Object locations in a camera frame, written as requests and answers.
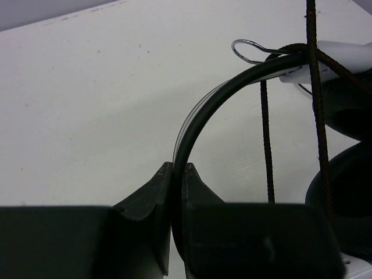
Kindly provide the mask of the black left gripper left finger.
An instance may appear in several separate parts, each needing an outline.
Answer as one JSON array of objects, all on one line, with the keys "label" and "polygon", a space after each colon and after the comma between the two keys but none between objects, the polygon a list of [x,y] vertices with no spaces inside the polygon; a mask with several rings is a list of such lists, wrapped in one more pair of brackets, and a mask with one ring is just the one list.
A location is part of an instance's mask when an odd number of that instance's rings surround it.
[{"label": "black left gripper left finger", "polygon": [[114,206],[1,208],[2,278],[163,278],[171,163]]}]

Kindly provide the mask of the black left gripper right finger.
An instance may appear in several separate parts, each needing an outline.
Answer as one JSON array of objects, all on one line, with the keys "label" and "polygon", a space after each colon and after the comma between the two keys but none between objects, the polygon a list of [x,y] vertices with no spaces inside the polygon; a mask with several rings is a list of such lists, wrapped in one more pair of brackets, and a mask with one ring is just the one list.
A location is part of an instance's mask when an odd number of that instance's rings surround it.
[{"label": "black left gripper right finger", "polygon": [[183,176],[188,278],[343,278],[325,220],[304,204],[227,203],[188,164]]}]

